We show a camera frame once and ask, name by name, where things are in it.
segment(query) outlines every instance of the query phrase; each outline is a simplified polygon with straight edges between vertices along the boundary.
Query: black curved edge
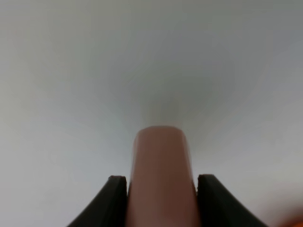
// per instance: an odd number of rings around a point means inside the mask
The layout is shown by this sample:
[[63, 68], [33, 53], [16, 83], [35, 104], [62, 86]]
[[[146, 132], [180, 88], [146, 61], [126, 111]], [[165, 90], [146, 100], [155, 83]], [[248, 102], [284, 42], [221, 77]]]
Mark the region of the black curved edge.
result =
[[214, 175], [198, 177], [197, 199], [203, 227], [266, 227]]
[[124, 176], [110, 176], [92, 202], [68, 227], [122, 227], [127, 186]]

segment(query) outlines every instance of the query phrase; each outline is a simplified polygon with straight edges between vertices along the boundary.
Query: black plastic part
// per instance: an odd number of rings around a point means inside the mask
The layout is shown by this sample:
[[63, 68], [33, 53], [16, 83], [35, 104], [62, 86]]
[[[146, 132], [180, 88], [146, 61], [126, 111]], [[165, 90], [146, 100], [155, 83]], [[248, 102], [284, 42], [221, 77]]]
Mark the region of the black plastic part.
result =
[[85, 210], [68, 227], [122, 227], [126, 212], [126, 178], [111, 176]]
[[197, 198], [203, 227], [266, 227], [214, 175], [199, 176]]

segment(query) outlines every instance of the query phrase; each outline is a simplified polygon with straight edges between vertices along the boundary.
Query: blurred background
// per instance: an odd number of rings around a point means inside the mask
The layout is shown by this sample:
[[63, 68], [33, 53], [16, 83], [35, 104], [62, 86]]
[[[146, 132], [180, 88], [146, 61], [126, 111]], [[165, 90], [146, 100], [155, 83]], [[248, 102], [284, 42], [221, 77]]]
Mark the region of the blurred background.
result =
[[303, 214], [303, 2], [0, 0], [0, 226], [64, 227], [136, 133], [184, 131], [270, 226]]

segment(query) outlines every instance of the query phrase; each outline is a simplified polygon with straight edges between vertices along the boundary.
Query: white surface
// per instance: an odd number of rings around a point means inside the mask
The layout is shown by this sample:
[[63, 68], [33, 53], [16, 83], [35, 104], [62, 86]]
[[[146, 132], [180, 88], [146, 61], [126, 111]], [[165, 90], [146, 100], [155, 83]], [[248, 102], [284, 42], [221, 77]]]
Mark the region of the white surface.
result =
[[0, 226], [66, 226], [151, 124], [270, 226], [302, 211], [302, 8], [1, 0]]

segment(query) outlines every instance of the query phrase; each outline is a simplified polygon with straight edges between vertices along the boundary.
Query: pink object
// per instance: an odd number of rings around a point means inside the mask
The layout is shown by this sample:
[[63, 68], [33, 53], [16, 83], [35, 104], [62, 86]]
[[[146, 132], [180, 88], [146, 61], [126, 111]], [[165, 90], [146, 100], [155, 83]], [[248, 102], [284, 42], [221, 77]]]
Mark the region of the pink object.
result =
[[168, 126], [141, 130], [134, 141], [126, 227], [198, 226], [196, 191], [183, 132]]

